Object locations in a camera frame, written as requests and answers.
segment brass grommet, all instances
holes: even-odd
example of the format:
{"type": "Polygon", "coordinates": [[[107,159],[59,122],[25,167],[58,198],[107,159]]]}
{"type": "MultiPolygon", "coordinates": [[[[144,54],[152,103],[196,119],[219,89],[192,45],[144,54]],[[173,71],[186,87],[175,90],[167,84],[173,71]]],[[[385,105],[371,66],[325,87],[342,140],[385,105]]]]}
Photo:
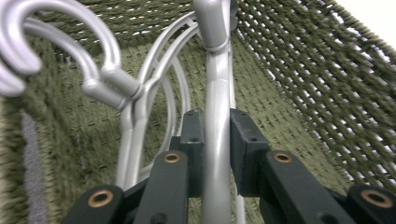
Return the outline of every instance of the brass grommet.
{"type": "Polygon", "coordinates": [[[180,156],[177,155],[176,153],[171,153],[171,154],[166,155],[163,158],[163,160],[166,162],[169,162],[169,163],[174,163],[174,162],[180,161],[180,156]]]}
{"type": "Polygon", "coordinates": [[[103,207],[113,200],[114,194],[108,189],[100,189],[96,191],[88,199],[88,205],[93,208],[103,207]]]}
{"type": "Polygon", "coordinates": [[[285,153],[276,153],[274,155],[275,160],[280,162],[291,162],[291,156],[285,153]]]}
{"type": "Polygon", "coordinates": [[[361,197],[369,203],[382,208],[390,208],[393,201],[385,194],[374,189],[365,189],[361,191],[361,197]]]}

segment silver hook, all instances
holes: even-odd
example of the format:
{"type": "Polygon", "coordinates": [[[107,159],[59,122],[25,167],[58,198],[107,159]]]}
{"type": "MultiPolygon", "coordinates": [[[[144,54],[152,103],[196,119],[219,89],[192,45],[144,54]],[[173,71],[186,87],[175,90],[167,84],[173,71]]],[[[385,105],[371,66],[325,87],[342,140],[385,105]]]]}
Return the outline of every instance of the silver hook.
{"type": "Polygon", "coordinates": [[[29,47],[23,33],[25,19],[38,10],[56,10],[76,17],[96,34],[105,53],[101,69],[104,79],[131,97],[139,83],[121,69],[120,47],[107,26],[90,10],[74,0],[2,0],[0,1],[0,54],[10,67],[29,75],[37,73],[41,61],[29,47]]]}
{"type": "Polygon", "coordinates": [[[48,39],[61,47],[78,62],[84,76],[82,89],[87,95],[118,109],[125,107],[127,99],[100,80],[99,71],[91,55],[74,39],[55,27],[32,18],[26,19],[23,28],[28,34],[48,39]]]}
{"type": "Polygon", "coordinates": [[[0,60],[0,95],[6,97],[17,97],[21,95],[26,86],[24,82],[14,76],[6,65],[0,60]]]}

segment woven texture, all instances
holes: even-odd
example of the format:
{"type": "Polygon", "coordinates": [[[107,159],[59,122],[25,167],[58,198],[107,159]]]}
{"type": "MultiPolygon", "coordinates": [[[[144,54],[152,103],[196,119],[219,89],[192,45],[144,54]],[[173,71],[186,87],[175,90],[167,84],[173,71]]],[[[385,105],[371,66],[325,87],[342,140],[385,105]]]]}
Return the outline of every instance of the woven texture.
{"type": "MultiPolygon", "coordinates": [[[[253,117],[273,149],[299,156],[326,187],[345,192],[351,184],[369,183],[396,192],[394,51],[332,1],[279,2],[239,4],[238,30],[233,32],[238,109],[253,117]]],[[[191,10],[190,0],[82,3],[115,32],[124,69],[133,76],[161,29],[191,10]]],[[[59,22],[96,55],[98,64],[103,61],[83,25],[59,14],[47,14],[44,20],[59,22]]],[[[25,78],[28,90],[22,97],[0,98],[0,223],[24,223],[28,213],[21,109],[35,120],[50,223],[59,223],[86,189],[115,178],[120,113],[82,93],[78,66],[61,51],[38,39],[31,43],[44,61],[42,72],[25,78]]],[[[205,108],[202,45],[192,39],[179,59],[192,106],[205,108]]],[[[176,83],[172,73],[170,77],[176,83]]],[[[165,113],[159,93],[146,162],[162,141],[165,113]]],[[[199,205],[191,200],[190,223],[198,222],[199,205]]],[[[247,223],[262,222],[256,200],[247,199],[246,207],[247,223]]]]}

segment silver metal frame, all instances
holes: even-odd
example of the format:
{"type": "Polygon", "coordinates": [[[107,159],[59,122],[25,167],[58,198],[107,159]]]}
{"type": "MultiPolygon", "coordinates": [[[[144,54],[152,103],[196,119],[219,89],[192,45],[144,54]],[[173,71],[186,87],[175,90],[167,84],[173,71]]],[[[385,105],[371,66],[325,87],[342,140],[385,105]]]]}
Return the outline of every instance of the silver metal frame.
{"type": "MultiPolygon", "coordinates": [[[[121,142],[116,184],[128,189],[149,176],[152,163],[143,167],[144,136],[149,115],[160,85],[167,100],[168,123],[159,153],[169,148],[176,127],[176,104],[165,75],[173,66],[182,96],[182,113],[191,109],[187,80],[177,54],[194,35],[199,35],[206,54],[206,109],[202,223],[231,222],[230,108],[235,108],[230,31],[236,26],[235,0],[194,0],[194,12],[172,23],[153,44],[134,79],[121,69],[120,48],[106,25],[74,0],[0,1],[0,55],[17,72],[31,75],[41,69],[41,61],[29,47],[24,31],[47,38],[65,49],[80,64],[84,92],[121,110],[121,142]],[[34,11],[56,10],[84,22],[101,40],[105,62],[96,67],[89,53],[68,35],[42,21],[27,18],[34,11]],[[166,42],[180,28],[189,26],[159,59],[166,42]],[[108,87],[102,82],[111,84],[108,87]]],[[[0,61],[0,95],[18,96],[24,83],[0,61]]],[[[237,221],[245,223],[244,201],[237,201],[237,221]]]]}

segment black plastic bracket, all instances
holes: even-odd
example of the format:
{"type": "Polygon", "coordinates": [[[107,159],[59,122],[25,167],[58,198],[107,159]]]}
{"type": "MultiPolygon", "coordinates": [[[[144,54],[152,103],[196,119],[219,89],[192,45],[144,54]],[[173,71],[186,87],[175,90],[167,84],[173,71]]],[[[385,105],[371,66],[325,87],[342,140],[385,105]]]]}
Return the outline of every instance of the black plastic bracket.
{"type": "Polygon", "coordinates": [[[205,145],[204,120],[200,109],[193,109],[183,117],[181,136],[174,137],[171,148],[186,153],[189,158],[189,197],[201,197],[202,194],[202,155],[205,145]]]}
{"type": "Polygon", "coordinates": [[[288,223],[355,223],[303,163],[286,151],[271,151],[262,163],[288,223]]]}
{"type": "Polygon", "coordinates": [[[231,167],[238,193],[244,197],[259,197],[259,163],[271,150],[268,140],[246,112],[231,109],[230,122],[231,167]]]}
{"type": "Polygon", "coordinates": [[[161,153],[154,162],[134,223],[187,223],[188,158],[161,153]]]}
{"type": "Polygon", "coordinates": [[[396,196],[380,188],[350,188],[344,208],[358,223],[396,223],[396,196]]]}
{"type": "Polygon", "coordinates": [[[149,180],[145,179],[124,192],[124,201],[120,211],[120,216],[125,217],[123,224],[134,223],[134,217],[136,216],[137,209],[139,208],[143,192],[145,191],[148,182],[149,180]]]}
{"type": "Polygon", "coordinates": [[[101,185],[90,189],[81,195],[62,223],[120,223],[123,198],[123,191],[117,186],[101,185]]]}

